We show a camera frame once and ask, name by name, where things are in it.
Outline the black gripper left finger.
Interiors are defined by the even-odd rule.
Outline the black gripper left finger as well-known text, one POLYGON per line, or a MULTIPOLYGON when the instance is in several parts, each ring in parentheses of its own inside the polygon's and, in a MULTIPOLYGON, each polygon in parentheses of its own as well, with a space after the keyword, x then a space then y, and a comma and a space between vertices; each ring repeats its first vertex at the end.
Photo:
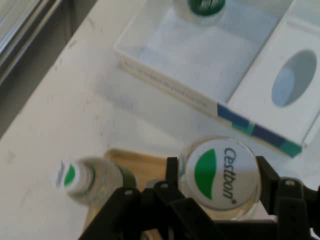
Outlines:
POLYGON ((166 160, 165 179, 139 191, 121 187, 81 234, 81 240, 138 240, 157 229, 165 240, 223 240, 225 236, 197 202, 178 188, 177 157, 166 160))

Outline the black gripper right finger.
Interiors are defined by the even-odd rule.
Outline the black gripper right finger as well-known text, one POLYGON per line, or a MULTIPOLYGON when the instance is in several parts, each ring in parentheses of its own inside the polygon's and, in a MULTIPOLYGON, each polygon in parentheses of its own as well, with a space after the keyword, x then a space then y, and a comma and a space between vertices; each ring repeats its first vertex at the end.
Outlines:
POLYGON ((278 240, 314 240, 320 236, 320 191, 301 180, 280 177, 263 156, 256 157, 260 179, 260 201, 269 215, 276 216, 278 240))

